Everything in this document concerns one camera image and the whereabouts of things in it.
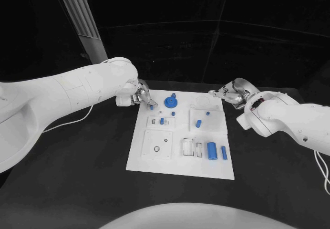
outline black table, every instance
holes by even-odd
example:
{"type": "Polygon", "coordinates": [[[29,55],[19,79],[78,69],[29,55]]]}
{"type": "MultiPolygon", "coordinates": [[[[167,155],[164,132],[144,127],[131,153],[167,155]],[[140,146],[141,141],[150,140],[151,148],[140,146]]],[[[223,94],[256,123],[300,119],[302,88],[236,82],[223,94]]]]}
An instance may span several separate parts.
{"type": "MultiPolygon", "coordinates": [[[[220,85],[148,81],[150,89],[207,92],[220,85]]],[[[281,91],[302,103],[297,89],[281,91]]],[[[82,118],[89,108],[50,127],[82,118]]],[[[88,118],[42,134],[0,189],[0,228],[96,229],[124,214],[173,202],[230,206],[300,229],[330,227],[330,197],[313,150],[278,132],[243,130],[223,103],[235,180],[125,171],[138,106],[111,98],[88,118]]]]}

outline blue object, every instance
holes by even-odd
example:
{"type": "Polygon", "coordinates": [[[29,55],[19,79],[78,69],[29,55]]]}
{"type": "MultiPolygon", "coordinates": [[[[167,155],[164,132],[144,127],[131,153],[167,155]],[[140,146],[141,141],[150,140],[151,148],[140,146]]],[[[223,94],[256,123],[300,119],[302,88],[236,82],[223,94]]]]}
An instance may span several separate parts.
{"type": "Polygon", "coordinates": [[[199,128],[202,124],[202,120],[197,120],[196,127],[199,128]]]}
{"type": "Polygon", "coordinates": [[[225,146],[222,146],[222,158],[223,158],[223,160],[226,160],[225,146]]]}
{"type": "Polygon", "coordinates": [[[177,99],[176,99],[176,93],[171,94],[170,97],[164,100],[164,105],[167,108],[174,108],[177,106],[177,99]]]}
{"type": "Polygon", "coordinates": [[[207,156],[209,156],[209,160],[216,160],[217,159],[216,145],[215,145],[213,142],[207,143],[207,156]]]}

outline white board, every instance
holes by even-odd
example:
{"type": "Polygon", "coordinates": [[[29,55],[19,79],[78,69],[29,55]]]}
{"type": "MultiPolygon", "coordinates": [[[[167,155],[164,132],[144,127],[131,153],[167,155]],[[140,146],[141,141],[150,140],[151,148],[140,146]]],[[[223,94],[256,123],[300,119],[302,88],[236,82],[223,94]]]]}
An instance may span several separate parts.
{"type": "Polygon", "coordinates": [[[145,104],[140,105],[125,169],[233,180],[222,99],[213,98],[207,93],[160,90],[150,90],[150,96],[158,107],[150,110],[145,104]],[[167,108],[164,100],[171,93],[176,93],[179,104],[177,107],[167,108]],[[202,120],[200,128],[196,128],[197,119],[202,120]],[[183,155],[184,138],[193,140],[193,156],[183,155]],[[217,160],[209,160],[207,142],[216,143],[217,160]],[[202,144],[202,157],[196,153],[197,143],[202,144]],[[228,160],[222,157],[222,146],[226,148],[228,160]]]}

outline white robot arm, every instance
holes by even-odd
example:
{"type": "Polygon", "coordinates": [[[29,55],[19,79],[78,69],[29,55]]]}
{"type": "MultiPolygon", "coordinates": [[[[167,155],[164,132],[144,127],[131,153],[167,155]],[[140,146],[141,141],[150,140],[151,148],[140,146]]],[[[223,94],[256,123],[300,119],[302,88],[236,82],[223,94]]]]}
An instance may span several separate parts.
{"type": "Polygon", "coordinates": [[[117,106],[145,102],[148,86],[122,57],[66,73],[0,83],[0,173],[26,156],[47,125],[72,112],[117,96],[117,106]]]}
{"type": "Polygon", "coordinates": [[[245,130],[264,137],[284,131],[300,145],[330,155],[330,107],[300,104],[281,92],[259,92],[242,78],[209,94],[243,109],[238,122],[245,130]]]}

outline cable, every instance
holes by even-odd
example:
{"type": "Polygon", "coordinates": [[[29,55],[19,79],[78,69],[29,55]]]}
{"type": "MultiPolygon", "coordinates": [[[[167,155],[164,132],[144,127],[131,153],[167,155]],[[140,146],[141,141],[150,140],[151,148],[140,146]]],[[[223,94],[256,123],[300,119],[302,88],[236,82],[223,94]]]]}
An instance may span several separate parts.
{"type": "Polygon", "coordinates": [[[53,130],[55,128],[57,128],[57,127],[59,127],[59,126],[62,126],[62,125],[68,125],[68,124],[70,124],[70,123],[76,123],[76,122],[79,122],[81,120],[83,120],[83,119],[86,118],[86,116],[85,116],[82,119],[79,119],[79,120],[76,120],[76,121],[73,121],[73,122],[63,123],[63,124],[57,125],[56,127],[50,128],[50,129],[47,129],[47,130],[45,130],[45,131],[42,132],[42,134],[43,134],[45,132],[47,132],[49,130],[53,130]]]}
{"type": "Polygon", "coordinates": [[[327,194],[330,195],[330,192],[328,192],[328,189],[327,189],[327,183],[330,183],[330,181],[328,181],[328,167],[327,167],[327,164],[326,164],[326,162],[324,162],[324,160],[323,160],[323,158],[321,158],[321,155],[320,155],[318,151],[315,151],[315,150],[314,150],[314,156],[315,156],[317,165],[318,165],[318,167],[320,167],[323,176],[324,176],[324,178],[326,178],[326,180],[324,180],[324,190],[326,190],[327,194]],[[323,162],[323,164],[324,164],[326,172],[323,171],[320,162],[318,162],[318,160],[317,160],[317,156],[320,157],[321,162],[323,162]]]}

